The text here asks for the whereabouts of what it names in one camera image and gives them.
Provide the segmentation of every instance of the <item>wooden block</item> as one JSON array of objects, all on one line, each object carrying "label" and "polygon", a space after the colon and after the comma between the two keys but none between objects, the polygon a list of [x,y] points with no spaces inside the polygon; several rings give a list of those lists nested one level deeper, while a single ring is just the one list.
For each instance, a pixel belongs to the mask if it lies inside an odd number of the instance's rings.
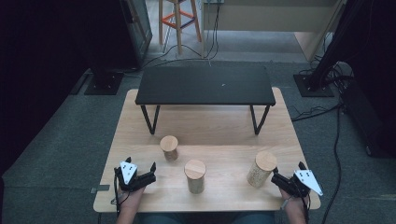
[{"label": "wooden block", "polygon": [[177,159],[177,145],[177,138],[172,135],[167,135],[161,140],[160,146],[167,161],[175,161]]},{"label": "wooden block", "polygon": [[271,152],[261,151],[257,153],[256,160],[247,174],[247,182],[255,188],[261,187],[276,166],[276,157]]},{"label": "wooden block", "polygon": [[191,193],[199,194],[204,191],[204,177],[206,166],[202,161],[190,160],[184,167],[184,173],[187,176],[189,190]]}]

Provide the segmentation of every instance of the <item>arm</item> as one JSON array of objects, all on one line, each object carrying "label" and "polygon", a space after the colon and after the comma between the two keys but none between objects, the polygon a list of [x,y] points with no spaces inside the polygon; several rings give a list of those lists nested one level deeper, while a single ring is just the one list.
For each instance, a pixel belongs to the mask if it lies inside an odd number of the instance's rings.
[{"label": "arm", "polygon": [[120,203],[123,203],[120,205],[120,215],[117,218],[117,224],[132,224],[144,190],[145,188],[142,188],[135,192],[131,192],[129,196],[128,192],[123,193],[120,197]]},{"label": "arm", "polygon": [[301,198],[291,198],[290,195],[283,189],[279,189],[284,200],[289,199],[286,204],[285,211],[288,215],[290,224],[305,224],[304,205]]}]

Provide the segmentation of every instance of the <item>tall wooden cylinder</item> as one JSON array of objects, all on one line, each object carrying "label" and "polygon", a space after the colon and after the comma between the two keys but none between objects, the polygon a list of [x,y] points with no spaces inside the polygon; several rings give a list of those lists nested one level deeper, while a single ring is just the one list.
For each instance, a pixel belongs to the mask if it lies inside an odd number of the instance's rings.
[{"label": "tall wooden cylinder", "polygon": [[189,191],[194,194],[204,191],[204,178],[206,166],[202,161],[190,160],[184,167],[184,173],[187,176]]},{"label": "tall wooden cylinder", "polygon": [[177,138],[172,135],[165,136],[161,140],[160,146],[167,161],[175,161],[177,159],[177,145]]},{"label": "tall wooden cylinder", "polygon": [[261,187],[276,166],[276,157],[271,152],[261,151],[257,153],[256,159],[247,174],[247,182],[255,188]]}]

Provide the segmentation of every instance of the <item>orange stool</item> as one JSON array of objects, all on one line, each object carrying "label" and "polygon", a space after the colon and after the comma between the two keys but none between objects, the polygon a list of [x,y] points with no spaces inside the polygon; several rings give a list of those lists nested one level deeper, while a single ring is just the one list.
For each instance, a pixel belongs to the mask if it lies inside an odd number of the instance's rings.
[{"label": "orange stool", "polygon": [[[180,4],[186,0],[166,0],[168,2],[171,2],[174,4],[174,13],[171,13],[165,17],[163,17],[163,0],[159,0],[159,8],[160,8],[160,44],[163,44],[163,24],[168,25],[169,27],[172,27],[176,29],[177,33],[177,49],[178,53],[181,54],[182,49],[181,49],[181,30],[186,28],[187,26],[195,23],[195,30],[197,33],[197,38],[198,41],[201,42],[201,32],[199,30],[199,23],[198,23],[198,17],[197,17],[197,9],[195,6],[195,0],[191,0],[191,8],[192,8],[192,15],[190,13],[187,13],[183,10],[180,9]],[[187,21],[184,24],[181,24],[181,16],[185,16],[190,18],[189,21]],[[175,17],[175,23],[170,22],[170,20]]]}]

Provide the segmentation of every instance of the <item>floor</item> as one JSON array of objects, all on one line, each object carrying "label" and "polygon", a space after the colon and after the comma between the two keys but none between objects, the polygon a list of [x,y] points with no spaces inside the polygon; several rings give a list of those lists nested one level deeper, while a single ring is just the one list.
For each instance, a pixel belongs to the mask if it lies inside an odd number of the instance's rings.
[{"label": "floor", "polygon": [[[158,0],[146,0],[148,17],[153,34],[148,47],[147,59],[161,57],[163,60],[200,59],[201,43],[196,38],[193,25],[183,29],[182,55],[177,54],[176,31],[163,27],[164,45],[159,44],[158,33]],[[200,0],[196,1],[198,17],[201,22]],[[191,12],[191,3],[186,1],[181,4],[182,8]],[[163,1],[163,15],[167,15],[173,9],[173,5]],[[211,46],[213,39],[217,39],[207,59],[217,61],[238,62],[276,62],[276,63],[306,63],[307,60],[294,36],[293,32],[249,32],[249,31],[213,31],[205,32],[202,37],[206,45]]]}]

